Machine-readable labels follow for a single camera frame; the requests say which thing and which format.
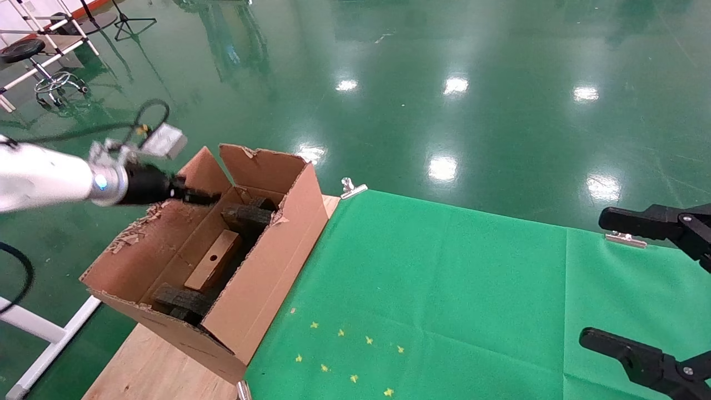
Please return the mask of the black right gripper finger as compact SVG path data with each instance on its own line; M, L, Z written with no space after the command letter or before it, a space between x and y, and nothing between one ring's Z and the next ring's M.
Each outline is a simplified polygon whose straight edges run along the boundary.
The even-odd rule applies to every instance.
M607 207L599 227L653 240L669 240L710 272L710 204L674 208L653 204L642 212Z
M671 399L710 399L710 351L678 361L662 349L593 327L580 332L579 344L616 359L633 384Z

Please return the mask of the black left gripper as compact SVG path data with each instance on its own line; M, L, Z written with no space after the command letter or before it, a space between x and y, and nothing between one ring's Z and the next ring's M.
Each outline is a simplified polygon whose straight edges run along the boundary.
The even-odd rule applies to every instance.
M169 198L204 207L221 199L220 193L210 193L186 185L185 177L170 177L152 164L126 164L127 189L118 205L148 205Z

